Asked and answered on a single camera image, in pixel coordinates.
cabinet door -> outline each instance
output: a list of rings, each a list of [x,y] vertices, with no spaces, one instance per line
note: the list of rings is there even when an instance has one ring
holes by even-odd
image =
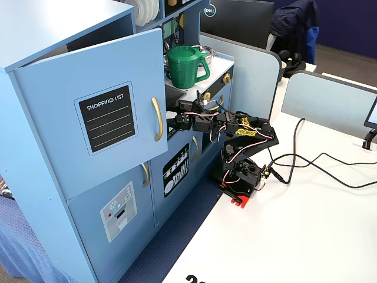
[[[151,160],[156,226],[162,225],[196,182],[198,148],[192,131],[180,131],[168,141],[168,151]]]
[[[66,199],[167,150],[161,29],[37,61],[15,78]]]
[[[137,166],[68,202],[100,283],[127,270],[129,259],[153,236],[151,187],[143,187],[145,180],[145,170]]]
[[[231,84],[226,85],[223,87],[212,99],[218,101],[219,103],[223,103],[222,105],[224,108],[229,109],[229,101],[230,101],[230,90]],[[219,107],[215,103],[211,103],[208,105],[209,109],[219,109]],[[220,141],[218,143],[211,143],[210,141],[210,134],[209,133],[200,133],[198,136],[198,141],[200,144],[200,155],[197,159],[197,177],[203,177],[208,165],[211,163],[213,158],[219,153],[219,151],[223,148],[224,142],[226,140],[226,135],[221,134]]]

white table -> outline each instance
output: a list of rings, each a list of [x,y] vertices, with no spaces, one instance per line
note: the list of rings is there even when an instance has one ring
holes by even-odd
[[[280,140],[274,157],[292,152],[298,120],[280,113],[273,123]],[[350,138],[306,121],[297,153],[309,160],[321,152],[346,162],[377,160]],[[267,150],[253,160],[269,163]],[[350,185],[377,179],[377,165],[349,167],[327,157],[316,163]],[[287,179],[288,167],[274,168]],[[190,274],[205,283],[375,283],[376,204],[377,185],[348,189],[312,166],[295,169],[289,186],[271,176],[244,209],[223,195],[163,283],[187,283]]]
[[[317,69],[316,65],[306,63],[306,68],[305,68],[306,71],[314,72],[316,69]],[[283,77],[282,80],[279,81],[279,83],[277,84],[277,89],[275,92],[275,99],[274,99],[272,112],[271,112],[271,118],[270,118],[271,122],[273,122],[276,119],[277,115],[279,115],[279,113],[282,110],[285,92],[288,87],[288,82],[289,82],[289,79]]]

black robotic arm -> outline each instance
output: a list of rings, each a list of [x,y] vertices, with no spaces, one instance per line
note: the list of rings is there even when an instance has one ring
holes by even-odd
[[[198,102],[199,95],[195,102],[177,100],[168,105],[167,110],[177,115],[167,119],[167,126],[210,133],[212,143],[219,142],[221,133],[227,134],[221,151],[223,180],[219,189],[232,198],[232,203],[244,208],[253,191],[258,190],[261,179],[269,176],[266,166],[260,168],[249,158],[279,141],[268,120],[241,112],[206,110]]]

green pitcher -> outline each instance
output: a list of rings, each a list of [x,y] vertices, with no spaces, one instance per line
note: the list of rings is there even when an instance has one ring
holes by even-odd
[[[195,83],[208,79],[211,73],[205,55],[197,48],[186,45],[170,49],[167,58],[173,86],[188,89]],[[197,78],[199,63],[202,63],[206,74]]]

wire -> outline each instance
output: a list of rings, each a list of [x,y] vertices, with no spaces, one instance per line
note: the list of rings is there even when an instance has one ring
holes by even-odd
[[[243,127],[247,127],[250,130],[256,131],[260,136],[265,137],[266,139],[269,139],[269,140],[273,139],[273,137],[266,136],[265,134],[260,133],[256,128],[253,128],[253,127],[251,127],[249,125],[245,125],[245,124],[239,124],[239,125],[243,126]]]
[[[242,149],[240,149],[239,152],[236,153],[236,155],[233,156],[232,159],[230,159],[229,162],[226,162],[226,163],[227,163],[227,164],[232,163],[233,160],[236,159],[236,157],[242,152],[242,150],[244,150],[244,149],[248,149],[248,148],[253,147],[253,146],[258,146],[258,145],[260,145],[260,144],[262,144],[262,143],[265,143],[265,142],[267,142],[267,141],[268,141],[268,140],[264,140],[264,141],[260,141],[260,142],[258,142],[258,143],[253,143],[253,144],[250,144],[250,145],[248,145],[248,146],[243,147]]]
[[[272,153],[271,153],[271,150],[270,150],[269,148],[268,148],[268,151],[269,151],[269,153],[270,153],[271,160],[273,160]],[[338,161],[338,162],[340,162],[340,163],[342,163],[342,164],[344,164],[344,165],[347,165],[347,166],[354,166],[354,165],[376,165],[376,164],[377,164],[377,162],[372,162],[372,163],[368,163],[368,162],[346,163],[346,162],[344,162],[344,161],[341,161],[341,160],[339,160],[339,159],[337,159],[337,158],[335,158],[335,157],[333,157],[333,156],[327,154],[326,152],[322,152],[320,155],[318,155],[316,158],[314,158],[314,159],[313,159],[310,163],[308,163],[307,165],[303,165],[303,166],[296,165],[295,168],[306,168],[306,167],[310,166],[311,163],[317,161],[317,159],[319,159],[319,158],[320,158],[321,156],[323,156],[323,155],[328,156],[328,157],[330,157],[331,159],[333,159],[333,160],[335,160],[335,161]],[[286,156],[293,156],[293,154],[292,154],[292,153],[284,154],[284,157],[286,157]],[[278,166],[284,166],[284,167],[291,167],[291,166],[292,166],[292,165],[290,165],[290,164],[280,164],[280,163],[278,163],[278,162],[274,162],[273,164],[276,164],[276,165],[278,165]]]
[[[263,186],[260,188],[260,189],[256,189],[256,188],[254,188],[254,190],[256,190],[256,191],[261,191],[263,188],[264,188],[264,186],[266,185],[266,183],[264,182],[264,184],[263,184]]]
[[[195,112],[184,112],[183,114],[192,114],[192,115],[198,115],[198,116],[217,116],[220,113],[216,112],[214,114],[199,114],[199,113],[195,113]]]
[[[278,158],[275,159],[275,160],[279,160],[280,158],[283,158],[283,157],[288,156],[288,155],[292,155],[292,154],[285,154],[285,155],[283,155],[283,156],[278,157]],[[371,185],[375,185],[375,184],[377,184],[377,181],[374,181],[374,182],[370,182],[370,183],[368,183],[368,184],[364,184],[364,185],[360,185],[360,186],[351,186],[351,185],[346,184],[345,182],[339,180],[337,177],[335,177],[334,175],[330,174],[329,172],[327,172],[325,169],[321,168],[321,167],[318,166],[317,164],[315,164],[315,163],[309,161],[308,159],[306,159],[306,158],[304,158],[304,157],[302,157],[302,156],[300,156],[300,155],[298,155],[298,154],[296,154],[295,156],[298,157],[298,158],[301,158],[302,160],[304,160],[304,161],[306,161],[306,162],[308,162],[308,163],[310,163],[310,164],[313,165],[315,168],[321,170],[323,173],[327,174],[327,175],[330,176],[332,179],[336,180],[337,182],[341,183],[342,185],[344,185],[344,186],[346,186],[346,187],[349,187],[350,189],[361,189],[361,188],[363,188],[363,187],[367,187],[367,186],[371,186]]]
[[[226,129],[226,124],[225,123],[224,123],[224,125],[219,130],[219,135],[217,136],[217,142],[220,141],[220,134],[221,134],[221,130],[223,130],[223,129]]]
[[[210,141],[211,143],[215,143],[214,141],[212,141],[212,130],[210,131]]]
[[[237,183],[239,180],[241,180],[241,178],[238,178],[238,180],[236,180],[236,181],[226,182],[226,181],[225,181],[225,178],[228,176],[229,172],[230,172],[230,170],[228,170],[228,171],[225,173],[225,175],[224,175],[223,182],[224,182],[225,184],[234,184],[234,183]]]
[[[230,111],[230,110],[228,110],[227,108],[225,108],[224,106],[222,106],[220,103],[218,103],[216,100],[213,100],[216,104],[217,104],[217,106],[219,106],[221,109],[223,109],[225,112],[228,112],[228,113],[230,113],[230,114],[232,114],[232,115],[235,115],[235,116],[237,116],[237,117],[247,117],[248,115],[247,114],[237,114],[237,113],[234,113],[234,112],[232,112],[232,111]]]
[[[302,157],[301,155],[296,154],[296,133],[297,133],[297,129],[298,129],[300,123],[301,123],[303,120],[305,120],[305,118],[300,119],[300,121],[297,123],[296,128],[295,128],[295,133],[294,133],[294,135],[293,135],[293,154],[292,154],[292,153],[288,153],[288,154],[284,154],[284,155],[282,155],[282,156],[279,156],[279,157],[273,159],[273,158],[272,158],[271,151],[269,150],[269,152],[270,152],[270,157],[272,158],[272,161],[271,161],[271,163],[268,165],[267,168],[271,170],[270,172],[271,172],[271,173],[272,173],[272,174],[273,174],[273,175],[274,175],[274,176],[275,176],[280,182],[282,182],[282,183],[284,183],[284,184],[289,184],[289,183],[290,183],[290,181],[291,181],[291,179],[292,179],[293,169],[294,169],[295,167],[298,167],[298,166],[295,166],[295,164],[296,164],[296,157],[298,157],[298,158],[301,158],[302,160],[304,160],[304,161],[306,161],[306,162],[308,163],[305,167],[308,167],[309,165],[312,165],[312,166],[314,166],[315,168],[321,170],[323,173],[325,173],[325,174],[327,174],[328,176],[330,176],[332,179],[336,180],[337,182],[341,183],[342,185],[344,185],[344,186],[346,186],[346,187],[348,187],[348,188],[350,188],[350,189],[361,189],[361,188],[363,188],[363,187],[367,187],[367,186],[371,186],[371,185],[375,185],[375,184],[377,184],[377,181],[374,181],[374,182],[370,182],[370,183],[367,183],[367,184],[364,184],[364,185],[360,185],[360,186],[351,186],[351,185],[346,184],[345,182],[341,181],[340,179],[338,179],[338,178],[335,177],[334,175],[330,174],[328,171],[326,171],[326,170],[323,169],[322,167],[320,167],[320,166],[318,166],[317,164],[315,164],[314,161],[317,160],[318,158],[320,158],[321,155],[324,155],[324,154],[325,154],[325,155],[329,156],[330,158],[332,158],[332,159],[334,159],[334,160],[337,160],[337,161],[339,161],[339,162],[341,162],[341,163],[343,163],[343,164],[346,164],[346,165],[359,165],[359,164],[368,164],[368,165],[372,165],[372,164],[377,164],[377,162],[375,162],[375,163],[364,163],[364,162],[359,162],[359,163],[345,163],[345,162],[343,162],[343,161],[341,161],[341,160],[339,160],[339,159],[336,159],[336,158],[330,156],[330,155],[327,154],[327,153],[321,153],[317,158],[314,159],[314,161],[309,161],[308,159]],[[291,170],[290,170],[290,175],[289,175],[289,179],[288,179],[287,182],[284,180],[284,178],[281,177],[280,174],[278,174],[277,171],[275,171],[273,168],[271,168],[271,165],[272,165],[272,164],[274,164],[277,160],[279,160],[279,159],[281,159],[281,158],[283,158],[283,157],[286,157],[286,156],[293,156],[293,163],[292,163],[292,165],[289,166],[289,167],[292,167],[292,168],[291,168]]]
[[[292,175],[293,175],[293,171],[295,169],[295,165],[296,165],[296,134],[297,134],[297,130],[301,124],[302,121],[305,121],[305,118],[301,118],[300,121],[297,123],[296,125],[296,128],[295,128],[295,132],[293,133],[293,162],[292,162],[292,166],[290,168],[290,172],[289,172],[289,177],[288,177],[288,181],[285,181],[284,178],[282,178],[281,176],[281,179],[278,178],[279,181],[281,181],[283,184],[286,184],[288,185],[290,183],[290,181],[292,180]]]

